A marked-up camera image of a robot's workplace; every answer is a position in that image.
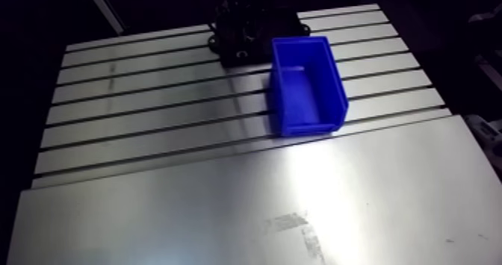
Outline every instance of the metal plate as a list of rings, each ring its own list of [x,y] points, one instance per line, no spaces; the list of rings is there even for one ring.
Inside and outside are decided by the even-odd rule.
[[[350,99],[346,127],[365,131],[449,114],[377,5],[299,17],[332,44]],[[267,124],[270,64],[224,69],[203,47],[208,34],[201,25],[68,52],[39,180],[102,177],[289,143],[272,140]]]
[[[252,93],[256,90],[263,90],[267,80],[268,74],[266,73],[255,75],[254,77],[237,77],[233,78],[231,81],[225,81],[231,84],[224,84],[218,90],[223,91],[232,88],[234,93]],[[376,75],[368,78],[351,79],[343,83],[347,97],[349,99],[354,99],[398,90],[425,87],[430,85],[430,80],[422,70],[411,70],[389,75]],[[175,95],[176,94],[170,93],[165,96],[169,96],[173,99]],[[249,99],[258,98],[263,100],[262,94],[253,94],[253,96],[256,97],[230,97],[212,102],[170,107],[47,128],[43,135],[42,147],[46,148],[106,137],[116,137],[140,133],[141,131],[172,128],[180,125],[189,125],[225,117],[262,112],[250,110],[251,108],[246,106],[246,101],[249,101]],[[177,102],[179,103],[186,99],[186,96],[180,95],[178,98]]]
[[[248,107],[247,110],[258,112],[266,110],[264,99],[246,100],[244,104]],[[352,121],[374,116],[385,116],[410,110],[437,107],[443,104],[443,100],[434,89],[375,96],[351,101],[346,120]],[[250,117],[235,121],[216,122],[180,128],[174,131],[42,152],[39,154],[35,172],[51,172],[129,158],[161,155],[200,146],[267,135],[271,135],[267,126],[267,117]]]
[[[8,264],[497,264],[501,201],[455,116],[25,191]]]
[[[354,13],[340,16],[326,16],[322,18],[306,19],[304,23],[310,26],[313,32],[340,27],[369,25],[387,22],[388,19],[381,11],[367,13]],[[107,76],[125,75],[154,69],[183,66],[191,63],[216,61],[218,56],[209,48],[181,50],[161,54],[113,60],[103,63],[94,63],[85,66],[62,69],[59,73],[58,83],[71,81],[84,81],[89,79],[105,78]]]
[[[315,35],[326,36],[331,44],[336,44],[393,37],[397,36],[397,32],[391,25],[384,24],[324,31]],[[222,75],[225,75],[225,72],[219,63],[204,63],[195,66],[57,87],[52,101],[54,103],[69,102],[103,95],[145,90],[153,87],[166,87],[184,82],[201,81]]]

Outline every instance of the dark background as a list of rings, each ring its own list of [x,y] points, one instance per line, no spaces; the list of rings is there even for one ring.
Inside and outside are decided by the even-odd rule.
[[[206,23],[219,0],[108,0],[125,34]],[[277,0],[298,11],[377,2],[454,113],[501,118],[502,96],[474,63],[500,47],[500,19],[469,25],[500,0]],[[29,188],[64,48],[113,37],[91,0],[0,0],[0,261],[19,192]]]

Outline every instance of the plastic bin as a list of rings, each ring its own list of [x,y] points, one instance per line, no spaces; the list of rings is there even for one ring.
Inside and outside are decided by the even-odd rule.
[[[276,38],[272,47],[273,130],[283,137],[338,130],[349,103],[327,38]]]

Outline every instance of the scratch mark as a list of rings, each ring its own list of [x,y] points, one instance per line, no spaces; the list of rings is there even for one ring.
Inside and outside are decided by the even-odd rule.
[[[110,74],[114,74],[116,69],[117,65],[115,64],[115,62],[110,62]]]
[[[115,79],[112,78],[112,79],[108,80],[108,93],[113,93],[114,87],[115,87]]]
[[[490,240],[489,238],[483,236],[482,234],[478,234],[477,236],[480,237],[480,238],[482,238],[482,239],[484,239],[484,240]]]
[[[298,213],[290,213],[266,220],[265,228],[266,232],[270,232],[270,230],[280,232],[306,224],[308,224],[308,222],[305,216],[299,215]]]
[[[321,263],[325,265],[326,261],[324,260],[323,251],[320,248],[319,238],[314,229],[311,226],[307,226],[302,229],[302,235],[310,258],[319,258]]]

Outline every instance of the aluminum table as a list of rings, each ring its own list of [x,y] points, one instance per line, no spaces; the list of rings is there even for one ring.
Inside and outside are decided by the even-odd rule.
[[[499,264],[502,188],[376,4],[299,13],[350,100],[274,139],[201,25],[68,46],[9,264]]]

